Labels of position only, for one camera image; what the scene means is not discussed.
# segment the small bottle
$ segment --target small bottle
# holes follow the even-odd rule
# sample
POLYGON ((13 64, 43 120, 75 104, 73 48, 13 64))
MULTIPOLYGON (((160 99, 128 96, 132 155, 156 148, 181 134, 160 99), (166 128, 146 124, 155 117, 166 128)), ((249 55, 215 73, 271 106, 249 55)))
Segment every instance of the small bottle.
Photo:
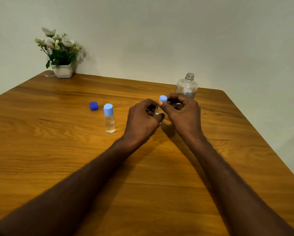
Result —
MULTIPOLYGON (((160 98, 159 98, 159 101, 166 102, 166 101, 168 101, 168 98, 167 98, 167 96, 165 96, 165 95, 161 95, 160 98)), ((164 112, 164 111, 162 110, 162 108, 160 108, 160 106, 158 105, 158 106, 156 107, 156 110, 154 111, 154 114, 157 115, 157 114, 160 114, 160 113, 165 113, 165 112, 164 112)))
POLYGON ((113 105, 107 103, 103 107, 104 115, 105 115, 105 131, 108 134, 115 133, 115 119, 113 115, 113 105))
POLYGON ((196 95, 198 84, 194 81, 194 74, 187 73, 184 79, 180 79, 176 84, 175 93, 182 93, 186 97, 193 99, 196 95))

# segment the white flower pot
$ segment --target white flower pot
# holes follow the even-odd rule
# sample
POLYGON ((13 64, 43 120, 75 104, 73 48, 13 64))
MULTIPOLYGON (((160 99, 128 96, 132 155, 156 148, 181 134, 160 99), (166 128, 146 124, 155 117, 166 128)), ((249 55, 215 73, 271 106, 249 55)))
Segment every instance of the white flower pot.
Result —
POLYGON ((58 78, 69 79, 73 76, 73 68, 69 65, 52 65, 51 67, 58 78))

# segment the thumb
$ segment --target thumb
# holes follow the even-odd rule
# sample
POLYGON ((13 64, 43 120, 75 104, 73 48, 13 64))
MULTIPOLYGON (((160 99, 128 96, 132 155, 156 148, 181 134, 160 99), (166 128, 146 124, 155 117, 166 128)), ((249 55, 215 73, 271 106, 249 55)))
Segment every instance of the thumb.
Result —
POLYGON ((170 117, 170 115, 176 111, 170 104, 167 102, 159 101, 160 108, 170 117))
POLYGON ((154 115, 153 118, 157 120, 158 124, 160 124, 165 118, 165 114, 160 113, 160 114, 154 115))

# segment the hand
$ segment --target hand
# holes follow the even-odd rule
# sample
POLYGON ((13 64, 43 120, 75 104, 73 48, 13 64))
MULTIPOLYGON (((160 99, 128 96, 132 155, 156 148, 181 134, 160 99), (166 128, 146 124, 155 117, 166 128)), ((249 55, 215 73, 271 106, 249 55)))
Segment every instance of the hand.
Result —
POLYGON ((165 117, 164 114, 154 116, 157 106, 157 102, 146 99, 130 107, 123 138, 136 147, 147 142, 165 117))
POLYGON ((181 93, 167 95, 168 102, 160 101, 159 105, 168 115, 180 137, 185 140, 197 140, 204 137, 200 123, 200 107, 197 101, 181 93))

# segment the artificial flower arrangement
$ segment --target artificial flower arrangement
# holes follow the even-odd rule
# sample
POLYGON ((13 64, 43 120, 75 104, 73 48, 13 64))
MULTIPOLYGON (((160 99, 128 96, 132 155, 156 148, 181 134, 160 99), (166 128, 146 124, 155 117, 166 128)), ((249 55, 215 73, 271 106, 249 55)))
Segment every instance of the artificial flower arrangement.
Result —
POLYGON ((75 43, 73 40, 67 39, 67 35, 55 34, 56 30, 49 30, 42 27, 42 31, 46 35, 46 39, 35 39, 35 42, 50 58, 47 61, 46 67, 54 69, 59 65, 69 65, 72 61, 77 59, 78 52, 82 49, 82 46, 75 43))

